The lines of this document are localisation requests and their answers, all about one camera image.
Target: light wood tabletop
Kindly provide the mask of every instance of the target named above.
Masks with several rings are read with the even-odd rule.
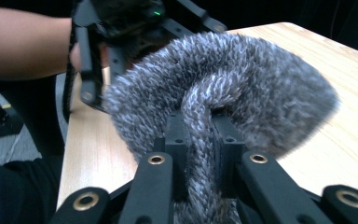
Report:
[[[292,23],[230,32],[275,43],[330,81],[338,93],[338,110],[310,139],[278,162],[300,187],[316,194],[336,184],[358,189],[358,51]],[[85,187],[112,192],[130,181],[136,170],[109,116],[80,102],[79,82],[69,119],[58,206]]]

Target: gray fuzzy object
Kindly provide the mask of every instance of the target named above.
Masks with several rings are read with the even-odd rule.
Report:
[[[105,92],[105,103],[134,159],[164,136],[181,108],[190,133],[188,198],[175,223],[236,223],[213,173],[211,111],[224,108],[251,150],[280,156],[305,140],[335,108],[334,89],[312,66],[263,39],[205,33],[173,40],[143,58]]]

